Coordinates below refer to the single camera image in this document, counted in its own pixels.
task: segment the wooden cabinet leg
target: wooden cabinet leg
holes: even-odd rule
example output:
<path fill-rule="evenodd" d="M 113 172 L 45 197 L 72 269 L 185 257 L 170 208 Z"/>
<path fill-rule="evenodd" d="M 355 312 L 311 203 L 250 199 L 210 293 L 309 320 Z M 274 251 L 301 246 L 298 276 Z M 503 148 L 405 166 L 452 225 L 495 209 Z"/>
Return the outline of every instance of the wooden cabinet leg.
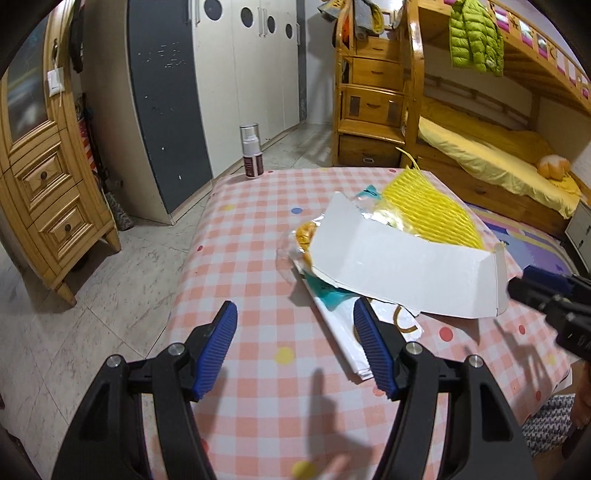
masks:
<path fill-rule="evenodd" d="M 68 287 L 68 285 L 65 283 L 61 283 L 60 286 L 56 288 L 56 293 L 65 301 L 67 301 L 72 307 L 76 306 L 76 297 L 70 290 L 70 287 Z"/>
<path fill-rule="evenodd" d="M 115 252 L 121 252 L 121 241 L 117 229 L 113 228 L 103 237 Z"/>

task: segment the wooden dresser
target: wooden dresser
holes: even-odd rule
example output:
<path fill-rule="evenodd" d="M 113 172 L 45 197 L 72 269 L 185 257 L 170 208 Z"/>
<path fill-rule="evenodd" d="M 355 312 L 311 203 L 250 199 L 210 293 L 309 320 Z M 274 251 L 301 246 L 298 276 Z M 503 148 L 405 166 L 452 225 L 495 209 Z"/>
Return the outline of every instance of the wooden dresser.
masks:
<path fill-rule="evenodd" d="M 73 4 L 65 0 L 39 23 L 0 81 L 2 237 L 15 239 L 7 248 L 20 249 L 72 305 L 64 277 L 78 260 L 101 237 L 121 249 L 80 138 L 67 51 Z M 50 97 L 54 64 L 63 67 L 66 90 Z"/>
<path fill-rule="evenodd" d="M 404 146 L 405 108 L 402 27 L 382 37 L 342 37 L 352 25 L 353 2 L 347 1 L 337 22 L 336 84 L 333 117 L 333 165 L 398 167 Z"/>

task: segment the glass cabinet door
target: glass cabinet door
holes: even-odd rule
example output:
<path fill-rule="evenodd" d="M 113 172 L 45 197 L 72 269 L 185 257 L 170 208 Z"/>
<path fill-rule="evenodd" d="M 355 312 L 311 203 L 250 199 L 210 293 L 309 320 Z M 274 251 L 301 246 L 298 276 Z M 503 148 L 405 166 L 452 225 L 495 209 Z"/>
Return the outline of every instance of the glass cabinet door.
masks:
<path fill-rule="evenodd" d="M 43 69 L 45 17 L 31 32 L 8 68 L 7 109 L 11 143 L 47 122 Z"/>

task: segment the yellow polka dot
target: yellow polka dot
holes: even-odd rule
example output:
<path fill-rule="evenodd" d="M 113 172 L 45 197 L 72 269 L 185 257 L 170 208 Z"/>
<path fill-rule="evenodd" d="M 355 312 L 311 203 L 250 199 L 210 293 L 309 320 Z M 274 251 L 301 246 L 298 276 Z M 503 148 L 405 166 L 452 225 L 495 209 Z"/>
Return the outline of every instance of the yellow polka dot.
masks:
<path fill-rule="evenodd" d="M 293 362 L 295 357 L 294 351 L 291 348 L 288 346 L 282 346 L 275 354 L 275 362 L 280 365 L 288 365 Z"/>
<path fill-rule="evenodd" d="M 307 460 L 300 460 L 291 467 L 291 476 L 296 480 L 310 480 L 317 475 L 316 465 Z"/>

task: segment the wooden bunk bed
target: wooden bunk bed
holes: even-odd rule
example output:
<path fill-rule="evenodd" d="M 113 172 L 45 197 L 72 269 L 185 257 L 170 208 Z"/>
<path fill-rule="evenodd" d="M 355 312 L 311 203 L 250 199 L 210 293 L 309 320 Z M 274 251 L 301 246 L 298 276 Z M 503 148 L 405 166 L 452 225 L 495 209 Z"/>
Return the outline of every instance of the wooden bunk bed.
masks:
<path fill-rule="evenodd" d="M 495 124 L 506 115 L 517 129 L 534 130 L 540 97 L 591 115 L 589 80 L 568 55 L 536 26 L 499 3 L 488 7 L 505 40 L 505 76 L 532 92 L 529 115 L 475 89 L 425 74 L 423 41 L 449 50 L 449 14 L 453 0 L 407 0 L 401 26 L 384 37 L 358 41 L 343 38 L 353 29 L 352 1 L 346 0 L 337 21 L 333 164 L 408 166 L 396 146 L 404 148 L 420 168 L 433 172 L 462 200 L 551 235 L 561 236 L 568 220 L 525 195 L 471 176 L 456 160 L 418 137 L 421 102 L 427 86 L 447 90 L 486 106 L 493 115 L 451 105 Z"/>

